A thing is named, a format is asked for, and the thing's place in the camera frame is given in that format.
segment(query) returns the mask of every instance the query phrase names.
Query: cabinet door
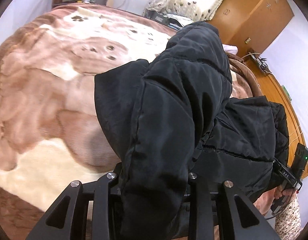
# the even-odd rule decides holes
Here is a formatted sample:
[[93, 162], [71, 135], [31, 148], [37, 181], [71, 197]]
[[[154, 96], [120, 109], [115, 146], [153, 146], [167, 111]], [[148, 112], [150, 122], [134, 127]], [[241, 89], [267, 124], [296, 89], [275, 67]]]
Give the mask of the cabinet door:
[[261, 0], [224, 0], [211, 21], [219, 30], [223, 44], [229, 44], [231, 38], [240, 30], [240, 27], [249, 19], [253, 10]]
[[262, 53], [294, 16], [286, 0], [261, 0], [259, 6], [228, 44], [238, 47], [238, 56], [249, 48]]

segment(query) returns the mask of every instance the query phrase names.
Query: brown blanket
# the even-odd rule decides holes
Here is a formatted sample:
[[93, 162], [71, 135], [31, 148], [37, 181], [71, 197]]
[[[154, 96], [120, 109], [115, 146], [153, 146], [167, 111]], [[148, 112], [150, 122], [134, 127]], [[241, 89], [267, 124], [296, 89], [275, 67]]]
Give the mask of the brown blanket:
[[[174, 33], [128, 12], [73, 4], [0, 46], [0, 223], [11, 239], [24, 239], [72, 180], [94, 181], [119, 161], [97, 121], [94, 75], [151, 62]], [[232, 96], [252, 96], [244, 65], [232, 65]]]

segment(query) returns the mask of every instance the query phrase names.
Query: fleece blanket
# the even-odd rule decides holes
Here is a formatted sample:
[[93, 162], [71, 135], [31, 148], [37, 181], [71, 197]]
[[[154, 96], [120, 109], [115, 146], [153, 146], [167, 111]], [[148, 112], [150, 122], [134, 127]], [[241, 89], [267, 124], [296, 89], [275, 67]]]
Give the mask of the fleece blanket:
[[[119, 162], [96, 117], [94, 75], [151, 62], [174, 33], [128, 12], [72, 4], [0, 46], [0, 224], [12, 240], [25, 239], [71, 181], [97, 180]], [[229, 57], [232, 96], [253, 96], [248, 68]]]

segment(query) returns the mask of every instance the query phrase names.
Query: human hand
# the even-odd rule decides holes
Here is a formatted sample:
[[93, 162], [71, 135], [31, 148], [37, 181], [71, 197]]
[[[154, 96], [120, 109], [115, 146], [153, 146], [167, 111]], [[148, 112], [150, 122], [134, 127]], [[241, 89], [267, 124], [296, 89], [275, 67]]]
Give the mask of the human hand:
[[275, 188], [274, 198], [279, 199], [282, 196], [289, 196], [286, 202], [283, 204], [284, 207], [295, 199], [297, 193], [299, 192], [296, 191], [294, 188], [283, 190], [282, 185], [279, 185], [278, 187]]

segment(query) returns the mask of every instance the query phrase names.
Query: jacket sleeve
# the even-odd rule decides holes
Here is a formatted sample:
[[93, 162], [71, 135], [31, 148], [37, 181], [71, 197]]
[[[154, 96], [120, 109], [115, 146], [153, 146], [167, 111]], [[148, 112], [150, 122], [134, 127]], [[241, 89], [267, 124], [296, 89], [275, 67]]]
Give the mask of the jacket sleeve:
[[[95, 78], [98, 116], [102, 109], [97, 109], [97, 86]], [[218, 31], [205, 22], [178, 31], [147, 66], [128, 121], [129, 145], [117, 153], [124, 159], [124, 239], [171, 239], [193, 150], [211, 131], [231, 90], [229, 62]], [[108, 120], [99, 121], [103, 130], [102, 123], [108, 127]], [[112, 132], [104, 133], [108, 137]]]

